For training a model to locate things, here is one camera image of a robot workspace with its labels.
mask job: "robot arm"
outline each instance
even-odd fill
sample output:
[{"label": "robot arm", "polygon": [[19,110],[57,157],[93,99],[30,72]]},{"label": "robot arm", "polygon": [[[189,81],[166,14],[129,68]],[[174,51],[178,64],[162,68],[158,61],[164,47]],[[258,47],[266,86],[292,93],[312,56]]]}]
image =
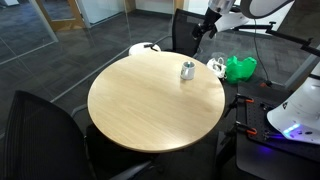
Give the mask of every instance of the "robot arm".
[{"label": "robot arm", "polygon": [[294,0],[241,0],[241,12],[229,13],[236,0],[210,0],[203,24],[198,24],[192,35],[195,39],[211,31],[210,38],[217,32],[237,27],[273,14]]}]

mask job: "round table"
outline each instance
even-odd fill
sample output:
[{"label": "round table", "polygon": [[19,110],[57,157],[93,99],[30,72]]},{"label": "round table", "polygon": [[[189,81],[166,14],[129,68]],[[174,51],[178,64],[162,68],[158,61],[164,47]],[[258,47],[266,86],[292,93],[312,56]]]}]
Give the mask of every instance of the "round table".
[{"label": "round table", "polygon": [[131,46],[131,48],[129,49],[129,56],[136,55],[136,54],[142,54],[142,53],[146,53],[146,52],[157,52],[157,51],[160,52],[161,51],[160,47],[156,44],[153,46],[153,48],[156,49],[157,51],[152,50],[150,47],[145,48],[144,45],[147,45],[147,44],[152,44],[152,43],[142,42],[142,43],[138,43],[138,44]]},{"label": "round table", "polygon": [[[195,63],[192,80],[180,78],[182,63]],[[177,53],[128,56],[93,82],[88,109],[97,128],[115,143],[140,152],[187,147],[218,122],[223,87],[201,62]]]}]

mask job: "green object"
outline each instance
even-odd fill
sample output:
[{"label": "green object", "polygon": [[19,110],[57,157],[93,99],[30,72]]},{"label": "green object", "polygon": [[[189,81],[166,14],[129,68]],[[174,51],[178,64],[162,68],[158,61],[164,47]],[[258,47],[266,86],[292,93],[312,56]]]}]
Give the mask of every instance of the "green object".
[{"label": "green object", "polygon": [[252,57],[248,57],[243,61],[239,61],[236,56],[228,58],[226,68],[227,81],[230,84],[247,81],[252,76],[256,66],[257,61]]}]

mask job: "black chair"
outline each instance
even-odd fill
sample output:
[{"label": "black chair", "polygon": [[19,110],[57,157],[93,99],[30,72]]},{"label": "black chair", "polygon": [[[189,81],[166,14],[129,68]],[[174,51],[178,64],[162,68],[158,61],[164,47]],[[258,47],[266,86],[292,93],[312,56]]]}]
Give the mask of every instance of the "black chair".
[{"label": "black chair", "polygon": [[[103,161],[117,164],[119,159],[114,158],[120,156],[114,151],[125,152],[125,158],[135,153],[115,144],[112,146],[111,142],[106,143],[104,136],[96,136],[99,131],[94,126],[89,126],[88,131],[88,144],[93,145],[93,148],[88,147],[89,157],[94,154],[93,159],[100,163],[92,163],[94,170],[108,171],[106,167],[110,166],[105,166]],[[112,179],[129,179],[147,169],[151,161],[147,155],[144,157],[138,159],[141,164],[133,166],[136,164],[131,163],[129,169],[118,163],[113,172],[120,174]],[[0,179],[95,179],[95,175],[99,178],[90,168],[84,136],[73,118],[54,104],[23,91],[15,93],[10,110],[3,163]]]},{"label": "black chair", "polygon": [[172,49],[165,51],[195,57],[200,50],[199,44],[202,37],[195,40],[192,36],[192,31],[197,24],[203,23],[204,18],[204,15],[176,9],[172,23]]}]

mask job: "floor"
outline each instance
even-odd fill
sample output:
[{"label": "floor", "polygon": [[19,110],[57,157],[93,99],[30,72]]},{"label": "floor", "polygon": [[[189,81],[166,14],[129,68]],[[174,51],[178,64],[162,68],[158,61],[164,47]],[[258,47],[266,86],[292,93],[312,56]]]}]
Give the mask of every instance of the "floor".
[{"label": "floor", "polygon": [[[311,33],[315,37],[315,42],[320,42],[320,32],[313,29],[317,26],[316,23],[312,23],[313,19],[310,18],[312,15],[309,15],[310,9],[306,13],[306,11],[301,11],[301,7],[304,6],[300,6],[300,4],[294,6],[292,10],[294,12],[290,11],[285,19],[286,23],[280,27],[279,31],[301,36],[309,36],[308,33]],[[317,8],[319,6],[308,5],[307,7]],[[319,9],[313,9],[312,12],[318,13]],[[0,129],[4,127],[6,122],[14,90],[27,90],[47,100],[52,100],[99,66],[108,62],[111,64],[127,56],[128,52],[124,50],[131,44],[141,41],[155,42],[168,35],[171,17],[153,16],[150,18],[150,16],[151,14],[140,11],[130,13],[128,15],[130,34],[125,14],[94,26],[90,30],[61,32],[57,34],[59,43],[1,65]],[[304,28],[305,31],[296,30],[300,29],[300,23],[293,23],[293,19],[299,19],[298,17],[305,17],[299,21],[309,27]],[[160,42],[159,46],[162,49],[171,47],[170,39]],[[206,34],[200,46],[203,52],[199,54],[197,59],[203,63],[211,58],[213,52],[222,52],[227,56],[235,55],[239,59],[251,56],[258,60],[253,36],[249,34],[221,32],[214,39],[209,39]],[[258,36],[257,49],[270,80],[279,83],[284,83],[308,57],[308,53],[298,50],[299,46],[295,43],[275,37]],[[74,107],[85,104],[90,85],[97,75],[98,73],[93,74],[88,80],[56,100],[54,104],[69,113]],[[258,85],[262,79],[265,79],[265,73],[258,60],[257,69],[250,82],[253,85]],[[228,103],[236,93],[236,85],[223,83],[223,87]],[[159,175],[150,171],[142,179],[212,179],[217,132],[228,129],[234,120],[235,113],[232,112],[227,119],[221,119],[204,139],[193,146],[160,155],[157,162],[165,165],[165,173]],[[88,112],[79,113],[76,122],[84,132],[85,127],[91,123]],[[224,174],[224,179],[241,179],[241,177],[243,179],[257,179],[234,171],[234,161],[228,163],[225,171],[227,173]]]}]

